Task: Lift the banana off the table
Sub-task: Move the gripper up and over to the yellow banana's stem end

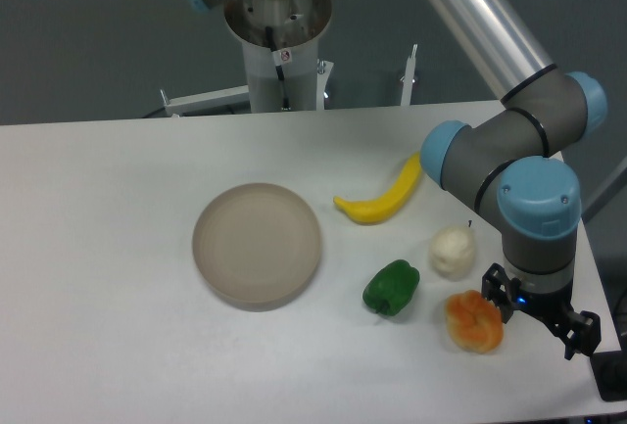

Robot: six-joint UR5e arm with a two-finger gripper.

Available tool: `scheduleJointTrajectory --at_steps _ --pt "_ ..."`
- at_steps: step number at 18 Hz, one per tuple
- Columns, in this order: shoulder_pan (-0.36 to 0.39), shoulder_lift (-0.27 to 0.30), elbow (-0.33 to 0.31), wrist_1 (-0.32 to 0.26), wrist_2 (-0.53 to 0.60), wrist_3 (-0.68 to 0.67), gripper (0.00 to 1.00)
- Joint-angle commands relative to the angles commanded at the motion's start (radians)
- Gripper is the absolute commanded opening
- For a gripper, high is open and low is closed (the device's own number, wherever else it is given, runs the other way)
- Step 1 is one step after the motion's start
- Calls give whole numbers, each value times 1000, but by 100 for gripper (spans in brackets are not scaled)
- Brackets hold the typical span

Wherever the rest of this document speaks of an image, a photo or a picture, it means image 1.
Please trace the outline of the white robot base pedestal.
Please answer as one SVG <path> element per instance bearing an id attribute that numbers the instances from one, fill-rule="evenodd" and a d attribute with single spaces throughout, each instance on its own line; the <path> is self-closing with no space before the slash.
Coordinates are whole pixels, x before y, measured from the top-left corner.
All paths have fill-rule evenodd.
<path id="1" fill-rule="evenodd" d="M 253 113 L 312 111 L 318 99 L 318 42 L 331 0 L 228 0 L 227 26 L 239 40 Z"/>

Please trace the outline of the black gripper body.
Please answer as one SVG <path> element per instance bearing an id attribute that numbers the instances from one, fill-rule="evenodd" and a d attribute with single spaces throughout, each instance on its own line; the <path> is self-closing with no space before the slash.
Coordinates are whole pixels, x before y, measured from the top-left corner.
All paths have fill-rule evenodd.
<path id="1" fill-rule="evenodd" d="M 573 262 L 549 274 L 526 272 L 507 262 L 503 271 L 506 299 L 499 306 L 503 323 L 520 311 L 550 330 L 563 330 L 572 311 L 573 278 Z"/>

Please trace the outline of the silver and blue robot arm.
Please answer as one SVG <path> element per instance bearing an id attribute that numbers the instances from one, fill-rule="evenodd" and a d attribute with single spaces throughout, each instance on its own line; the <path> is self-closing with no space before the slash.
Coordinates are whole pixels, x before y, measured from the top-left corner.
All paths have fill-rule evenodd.
<path id="1" fill-rule="evenodd" d="M 522 311 L 560 338 L 567 356 L 592 355 L 599 317 L 570 303 L 581 202 L 578 179 L 556 158 L 604 119 L 600 85 L 560 71 L 506 0 L 429 0 L 503 104 L 472 127 L 437 125 L 425 138 L 429 177 L 494 226 L 504 261 L 482 294 L 509 319 Z M 246 66 L 255 112 L 312 110 L 321 95 L 312 47 L 326 30 L 330 0 L 190 0 L 224 7 L 231 32 L 260 53 Z"/>

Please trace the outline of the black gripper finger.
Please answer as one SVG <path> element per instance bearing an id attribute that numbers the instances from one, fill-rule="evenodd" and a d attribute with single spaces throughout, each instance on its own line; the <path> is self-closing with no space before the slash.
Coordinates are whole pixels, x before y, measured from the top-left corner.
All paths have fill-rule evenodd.
<path id="1" fill-rule="evenodd" d="M 509 287 L 510 279 L 497 263 L 493 263 L 482 276 L 481 296 L 497 308 L 502 322 L 509 322 L 513 316 Z"/>
<path id="2" fill-rule="evenodd" d="M 563 342 L 566 360 L 572 359 L 576 354 L 591 357 L 602 339 L 600 317 L 586 310 L 560 312 L 549 322 L 549 330 Z"/>

